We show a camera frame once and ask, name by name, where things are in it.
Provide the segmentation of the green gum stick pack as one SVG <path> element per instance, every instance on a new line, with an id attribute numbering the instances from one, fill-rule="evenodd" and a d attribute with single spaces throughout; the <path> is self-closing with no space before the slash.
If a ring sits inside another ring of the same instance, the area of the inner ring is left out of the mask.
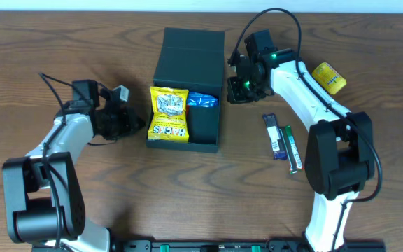
<path id="1" fill-rule="evenodd" d="M 299 151 L 297 149 L 297 144 L 295 142 L 295 138 L 292 132 L 292 128 L 290 125 L 286 125 L 282 129 L 283 140 L 285 144 L 285 149 L 288 155 L 288 160 L 290 163 L 289 172 L 291 174 L 296 174 L 303 170 L 302 159 L 299 155 Z"/>

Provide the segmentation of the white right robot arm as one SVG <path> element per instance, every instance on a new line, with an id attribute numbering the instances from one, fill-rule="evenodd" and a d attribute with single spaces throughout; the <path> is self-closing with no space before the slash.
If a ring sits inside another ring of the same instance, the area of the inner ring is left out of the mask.
<path id="1" fill-rule="evenodd" d="M 267 30 L 245 40 L 246 55 L 229 60 L 231 104 L 281 96 L 308 131 L 304 171 L 315 193 L 305 237 L 313 251 L 345 247 L 344 226 L 352 201 L 374 175 L 372 122 L 366 113 L 351 113 L 311 76 L 290 48 L 279 50 Z"/>

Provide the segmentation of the yellow Hacks candy bag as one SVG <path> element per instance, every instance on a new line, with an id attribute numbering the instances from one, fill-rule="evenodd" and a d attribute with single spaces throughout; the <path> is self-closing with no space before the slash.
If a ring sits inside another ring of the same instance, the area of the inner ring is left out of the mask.
<path id="1" fill-rule="evenodd" d="M 187 114 L 188 90 L 150 87 L 153 117 L 148 130 L 150 141 L 189 141 Z"/>

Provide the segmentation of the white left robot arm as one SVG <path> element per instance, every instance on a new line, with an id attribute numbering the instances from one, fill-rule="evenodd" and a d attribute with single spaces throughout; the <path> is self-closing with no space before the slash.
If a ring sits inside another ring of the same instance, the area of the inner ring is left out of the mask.
<path id="1" fill-rule="evenodd" d="M 44 140 L 2 167 L 7 232 L 15 243 L 44 251 L 120 251 L 107 227 L 86 217 L 75 162 L 100 135 L 118 140 L 143 128 L 134 109 L 66 104 Z"/>

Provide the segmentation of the black gift box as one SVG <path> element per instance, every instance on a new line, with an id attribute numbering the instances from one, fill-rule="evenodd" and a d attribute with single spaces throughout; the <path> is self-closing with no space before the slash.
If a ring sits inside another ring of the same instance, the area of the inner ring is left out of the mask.
<path id="1" fill-rule="evenodd" d="M 166 27 L 153 85 L 189 90 L 222 99 L 224 83 L 223 31 Z M 149 148 L 217 153 L 220 106 L 190 107 L 187 143 L 146 140 Z"/>

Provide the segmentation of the blue snack bar wrapper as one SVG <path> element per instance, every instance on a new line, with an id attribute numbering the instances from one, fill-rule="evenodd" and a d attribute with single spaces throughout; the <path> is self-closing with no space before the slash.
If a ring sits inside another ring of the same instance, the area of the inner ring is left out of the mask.
<path id="1" fill-rule="evenodd" d="M 189 92 L 186 105 L 189 107 L 211 108 L 217 107 L 219 105 L 219 101 L 217 98 L 209 94 Z"/>

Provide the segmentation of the dark blue gum stick pack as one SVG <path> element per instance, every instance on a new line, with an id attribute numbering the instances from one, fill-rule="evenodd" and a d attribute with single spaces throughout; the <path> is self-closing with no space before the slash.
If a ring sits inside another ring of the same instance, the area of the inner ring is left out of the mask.
<path id="1" fill-rule="evenodd" d="M 269 138 L 271 140 L 271 149 L 275 160 L 286 160 L 288 158 L 285 144 L 281 134 L 280 127 L 274 113 L 264 114 L 263 116 Z"/>

